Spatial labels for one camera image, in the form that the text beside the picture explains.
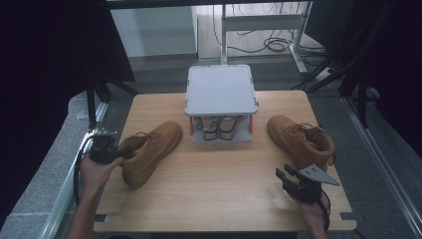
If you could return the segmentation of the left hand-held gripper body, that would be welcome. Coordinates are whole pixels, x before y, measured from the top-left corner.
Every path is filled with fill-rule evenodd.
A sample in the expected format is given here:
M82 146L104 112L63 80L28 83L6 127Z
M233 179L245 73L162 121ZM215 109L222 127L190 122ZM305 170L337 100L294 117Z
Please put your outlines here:
M122 157L123 152L115 146L115 131L102 131L92 136L90 159L99 164L110 164L116 158Z

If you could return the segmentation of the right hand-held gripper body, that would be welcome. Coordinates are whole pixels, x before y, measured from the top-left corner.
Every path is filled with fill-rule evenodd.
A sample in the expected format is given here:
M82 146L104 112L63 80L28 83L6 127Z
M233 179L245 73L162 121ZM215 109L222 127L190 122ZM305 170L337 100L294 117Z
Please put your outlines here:
M299 182L293 197L302 203L316 202L322 193L323 183L340 186L340 183L333 177L321 170L315 164L304 169L297 170Z

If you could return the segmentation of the tan suede boot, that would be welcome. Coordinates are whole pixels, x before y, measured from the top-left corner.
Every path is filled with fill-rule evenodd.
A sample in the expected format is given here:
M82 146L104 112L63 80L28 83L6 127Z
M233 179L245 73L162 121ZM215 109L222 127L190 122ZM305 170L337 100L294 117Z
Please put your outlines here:
M145 184L158 162L171 153L182 139L181 126L166 121L150 132L138 132L121 142L118 150L128 150L129 158L122 164L122 178L130 189Z
M319 126L296 123L286 116L267 122L270 139L291 158L296 169L316 165L324 172L335 163L335 146L330 135Z

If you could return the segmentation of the black silver-strap heeled sandal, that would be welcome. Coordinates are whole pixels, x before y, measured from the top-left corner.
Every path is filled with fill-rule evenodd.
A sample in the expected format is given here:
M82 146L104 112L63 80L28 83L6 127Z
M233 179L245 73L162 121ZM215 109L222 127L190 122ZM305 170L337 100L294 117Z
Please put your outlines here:
M232 140L238 117L223 117L219 123L219 137L224 140Z
M199 129L205 140L214 140L218 136L217 120L213 117L200 117Z

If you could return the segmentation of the person's right hand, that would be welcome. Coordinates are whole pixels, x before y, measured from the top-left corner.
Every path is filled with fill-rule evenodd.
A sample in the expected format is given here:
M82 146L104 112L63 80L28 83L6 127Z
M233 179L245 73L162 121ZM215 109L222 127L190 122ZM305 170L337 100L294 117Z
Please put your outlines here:
M302 216L306 222L323 222L324 214L322 209L316 202L313 203L302 203L295 199L295 202L298 204Z

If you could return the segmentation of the person's left hand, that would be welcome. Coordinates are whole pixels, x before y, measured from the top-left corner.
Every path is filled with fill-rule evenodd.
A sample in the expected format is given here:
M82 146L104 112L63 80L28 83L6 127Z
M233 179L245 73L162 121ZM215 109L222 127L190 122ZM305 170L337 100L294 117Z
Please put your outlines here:
M118 157L112 163L98 164L85 154L81 162L81 174L83 179L83 196L88 194L97 195L106 185L111 172L123 163L123 158Z

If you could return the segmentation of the black stand legs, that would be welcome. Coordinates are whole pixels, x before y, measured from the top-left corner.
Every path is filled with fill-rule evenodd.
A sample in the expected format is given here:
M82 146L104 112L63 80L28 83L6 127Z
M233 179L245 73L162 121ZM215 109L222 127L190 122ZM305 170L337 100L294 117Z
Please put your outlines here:
M294 89L313 93L334 80L344 76L344 80L340 84L338 92L342 97L350 97L353 91L357 90L357 118L364 127L368 127L366 121L366 103L368 100L366 91L368 83L365 70L362 68L362 54L358 53L357 56L348 64L337 68L333 73L306 90L306 85L315 79L326 67L332 64L333 57L326 57L312 72L309 72L305 66L305 59L294 50L291 50L291 53L299 73L301 75L305 75L305 78L298 85L294 86Z
M117 80L88 80L86 93L88 101L89 131L93 131L100 123L100 120L97 117L96 96L98 96L100 101L104 104L108 104L111 101L111 92L108 88L109 85L118 87L133 96L139 94L139 91L133 89L126 83Z

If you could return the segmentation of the grey foam ledge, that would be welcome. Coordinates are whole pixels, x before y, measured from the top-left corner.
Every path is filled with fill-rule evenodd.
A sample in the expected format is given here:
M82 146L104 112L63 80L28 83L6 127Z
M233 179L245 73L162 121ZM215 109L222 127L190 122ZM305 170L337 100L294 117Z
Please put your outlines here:
M70 99L68 115L41 166L0 230L0 239L38 239L88 129L86 93Z

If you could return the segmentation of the white power strip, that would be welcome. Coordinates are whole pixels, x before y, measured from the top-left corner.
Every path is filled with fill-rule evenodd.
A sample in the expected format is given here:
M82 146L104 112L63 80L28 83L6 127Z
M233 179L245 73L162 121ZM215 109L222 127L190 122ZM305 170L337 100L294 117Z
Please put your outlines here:
M327 78L331 73L333 72L332 68L325 68L324 70L322 70L317 76L316 76L316 80L318 82L324 80L325 78Z

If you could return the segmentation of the black curtain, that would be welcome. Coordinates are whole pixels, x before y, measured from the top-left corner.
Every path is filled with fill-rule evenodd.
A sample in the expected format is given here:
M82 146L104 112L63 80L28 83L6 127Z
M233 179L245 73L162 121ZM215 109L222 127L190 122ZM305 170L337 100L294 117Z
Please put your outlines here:
M0 229L89 82L134 76L106 0L0 0Z
M306 34L354 64L339 93L376 89L377 109L422 157L422 0L316 0Z

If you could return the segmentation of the aluminium rail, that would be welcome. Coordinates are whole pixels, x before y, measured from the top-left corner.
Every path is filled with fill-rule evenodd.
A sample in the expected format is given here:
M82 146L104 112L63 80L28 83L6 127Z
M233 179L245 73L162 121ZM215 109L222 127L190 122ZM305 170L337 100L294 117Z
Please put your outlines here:
M91 121L92 112L88 111L88 117L90 118L89 127L78 144L78 148L75 156L73 157L72 163L69 165L69 170L66 174L66 178L62 184L62 187L55 199L53 207L46 219L42 231L38 239L55 239L63 218L67 214L69 206L73 205L72 201L79 200L78 187L74 184L78 183L79 175L75 173L75 166L79 163L84 152L86 152L91 146L91 141L95 135L100 135L104 129L102 127L102 120L105 117L108 104L100 103L94 108L93 117L94 121Z
M411 227L415 237L422 239L422 213L417 208L410 195L405 191L402 184L399 182L396 174L393 172L387 159L381 151L376 140L373 138L370 130L366 128L357 116L357 109L352 103L351 99L341 98L349 117L357 132L362 138L371 158L374 160L378 171L382 175L387 187L391 191L394 199L396 200L400 210L402 211L406 221Z

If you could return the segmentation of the white metal desk frame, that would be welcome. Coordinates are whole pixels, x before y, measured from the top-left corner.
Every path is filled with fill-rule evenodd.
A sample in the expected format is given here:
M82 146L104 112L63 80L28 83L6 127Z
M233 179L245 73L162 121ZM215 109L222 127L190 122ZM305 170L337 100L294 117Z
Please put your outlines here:
M306 75L308 69L305 61L300 55L300 42L307 23L307 19L312 6L312 1L306 2L306 7L302 13L289 15L256 15L256 16L227 16L226 6L222 6L222 30L221 30L221 50L220 63L227 64L227 32L248 31L248 30L293 30L294 41L289 49L301 75Z

